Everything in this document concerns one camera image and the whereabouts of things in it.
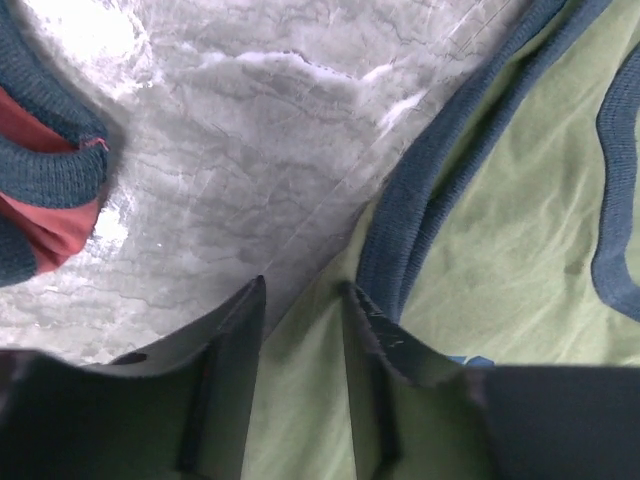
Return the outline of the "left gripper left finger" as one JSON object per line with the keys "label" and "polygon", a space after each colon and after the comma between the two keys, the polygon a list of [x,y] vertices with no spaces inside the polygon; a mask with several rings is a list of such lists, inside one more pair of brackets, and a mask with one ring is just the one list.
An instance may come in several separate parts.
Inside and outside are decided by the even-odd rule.
{"label": "left gripper left finger", "polygon": [[265,310],[258,276],[169,335],[94,365],[106,411],[80,478],[239,478]]}

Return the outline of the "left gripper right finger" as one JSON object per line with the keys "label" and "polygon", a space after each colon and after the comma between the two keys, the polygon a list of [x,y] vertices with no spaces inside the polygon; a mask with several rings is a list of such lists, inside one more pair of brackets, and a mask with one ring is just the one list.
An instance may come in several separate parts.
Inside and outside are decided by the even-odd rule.
{"label": "left gripper right finger", "polygon": [[490,455],[462,366],[340,286],[356,476],[487,479]]}

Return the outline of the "olive green graphic tank top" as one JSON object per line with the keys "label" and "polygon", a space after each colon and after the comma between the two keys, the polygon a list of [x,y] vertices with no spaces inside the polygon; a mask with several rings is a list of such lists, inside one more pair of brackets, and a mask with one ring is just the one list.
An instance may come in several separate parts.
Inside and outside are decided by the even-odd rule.
{"label": "olive green graphic tank top", "polygon": [[487,479],[639,475],[639,5],[535,1],[262,349],[246,479],[359,479],[340,286],[462,366]]}

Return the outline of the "folded red tank top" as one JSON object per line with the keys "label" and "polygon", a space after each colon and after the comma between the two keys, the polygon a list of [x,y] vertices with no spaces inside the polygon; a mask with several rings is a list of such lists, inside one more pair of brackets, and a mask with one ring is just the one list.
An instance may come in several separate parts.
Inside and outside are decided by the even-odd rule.
{"label": "folded red tank top", "polygon": [[59,268],[97,221],[108,133],[1,6],[1,284]]}

